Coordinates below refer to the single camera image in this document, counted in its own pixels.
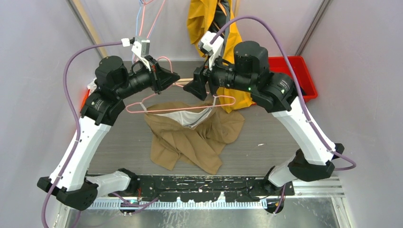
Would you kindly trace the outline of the tan brown garment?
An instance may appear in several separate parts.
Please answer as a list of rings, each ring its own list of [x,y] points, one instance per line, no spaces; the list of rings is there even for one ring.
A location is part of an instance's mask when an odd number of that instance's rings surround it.
[[[210,103],[192,106],[184,102],[152,105],[144,120],[153,133],[152,162],[172,171],[183,161],[212,175],[223,164],[224,147],[237,140],[245,122],[237,111],[227,113]]]

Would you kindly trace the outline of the yellow pleated skirt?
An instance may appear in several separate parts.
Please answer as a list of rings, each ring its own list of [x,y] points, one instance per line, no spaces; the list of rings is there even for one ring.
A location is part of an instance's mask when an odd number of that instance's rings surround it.
[[[190,43],[197,47],[197,44],[207,31],[216,33],[233,18],[234,12],[231,0],[191,0],[186,22]],[[235,23],[230,25],[221,36],[224,39],[221,56],[233,64],[234,48],[238,43],[242,42],[237,25]],[[235,104],[222,107],[227,113],[247,108],[253,104],[250,93],[247,92],[219,88],[217,94],[225,95],[225,97],[220,98],[220,103],[230,103],[232,100],[227,96],[232,96],[236,99]]]

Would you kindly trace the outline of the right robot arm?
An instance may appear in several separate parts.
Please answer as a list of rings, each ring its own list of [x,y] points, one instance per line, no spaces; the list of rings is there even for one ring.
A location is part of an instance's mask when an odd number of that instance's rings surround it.
[[[288,161],[272,167],[265,176],[264,189],[276,195],[282,186],[294,180],[306,182],[329,178],[335,166],[334,150],[343,149],[340,143],[326,148],[316,131],[308,111],[301,106],[303,98],[290,76],[272,72],[269,68],[268,51],[255,41],[238,43],[234,48],[234,63],[220,56],[222,46],[209,42],[199,43],[199,49],[208,56],[208,62],[195,69],[193,80],[184,90],[204,100],[207,92],[218,88],[230,88],[250,92],[253,102],[277,118],[299,145]]]

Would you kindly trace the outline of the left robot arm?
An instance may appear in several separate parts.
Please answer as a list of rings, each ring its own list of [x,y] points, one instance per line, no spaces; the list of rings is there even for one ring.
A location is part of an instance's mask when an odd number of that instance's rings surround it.
[[[114,192],[133,196],[138,192],[138,177],[128,169],[100,176],[88,176],[87,170],[101,141],[125,109],[125,98],[148,88],[159,94],[180,79],[153,57],[146,56],[145,60],[149,65],[138,61],[138,70],[127,69],[118,56],[100,61],[95,70],[96,89],[80,111],[80,128],[54,172],[38,180],[40,189],[79,211],[89,208],[98,197]]]

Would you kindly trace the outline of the white cloth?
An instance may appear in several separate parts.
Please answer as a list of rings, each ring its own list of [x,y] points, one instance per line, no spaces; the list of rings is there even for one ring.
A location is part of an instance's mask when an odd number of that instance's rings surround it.
[[[94,90],[96,90],[97,85],[95,83],[95,78],[87,85],[88,94],[92,94]]]

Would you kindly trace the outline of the orange cloth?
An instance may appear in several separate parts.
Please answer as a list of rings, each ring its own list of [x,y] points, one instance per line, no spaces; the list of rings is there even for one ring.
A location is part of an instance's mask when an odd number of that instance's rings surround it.
[[[88,89],[88,90],[84,93],[84,98],[83,98],[83,100],[82,100],[82,102],[81,102],[81,105],[80,105],[80,109],[79,109],[79,110],[81,110],[81,109],[84,107],[84,105],[85,105],[85,103],[86,103],[86,100],[87,100],[87,98],[89,97],[89,95],[90,95],[90,90]]]

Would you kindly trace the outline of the red plastic bin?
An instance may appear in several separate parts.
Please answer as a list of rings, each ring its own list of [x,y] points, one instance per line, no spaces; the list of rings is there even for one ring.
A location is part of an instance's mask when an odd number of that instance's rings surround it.
[[[288,60],[295,72],[305,102],[316,99],[318,93],[303,57],[288,56]],[[291,72],[283,57],[269,57],[268,62],[271,71],[285,73],[291,77]]]

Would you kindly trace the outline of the wooden clothes rack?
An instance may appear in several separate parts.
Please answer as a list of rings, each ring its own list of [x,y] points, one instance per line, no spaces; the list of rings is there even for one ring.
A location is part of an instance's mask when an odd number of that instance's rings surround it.
[[[76,17],[78,18],[79,23],[83,27],[84,32],[86,33],[87,37],[90,39],[93,45],[98,45],[102,43],[102,40],[97,33],[96,28],[94,27],[90,16],[87,14],[83,3],[80,0],[67,0],[67,2],[71,5],[72,11],[75,13]],[[101,58],[107,57],[108,53],[104,47],[97,47],[96,51]],[[181,78],[177,84],[178,85],[185,85],[186,83],[190,82],[191,77],[189,78]]]

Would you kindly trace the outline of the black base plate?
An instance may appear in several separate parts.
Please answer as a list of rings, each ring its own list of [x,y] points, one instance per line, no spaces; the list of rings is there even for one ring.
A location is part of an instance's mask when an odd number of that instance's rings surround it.
[[[260,176],[163,176],[140,175],[137,179],[137,190],[133,193],[120,192],[125,199],[129,197],[151,201],[157,198],[160,202],[216,202],[224,197],[225,202],[255,202],[259,199],[276,197],[284,193],[295,194],[291,182],[285,190],[270,193],[266,188],[268,181]]]

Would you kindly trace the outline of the aluminium rail frame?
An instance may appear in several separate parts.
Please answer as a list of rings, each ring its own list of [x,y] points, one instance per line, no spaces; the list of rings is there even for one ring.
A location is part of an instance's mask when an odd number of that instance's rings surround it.
[[[108,195],[55,228],[351,228],[338,177],[294,180],[274,194],[256,176],[141,176],[134,197]]]

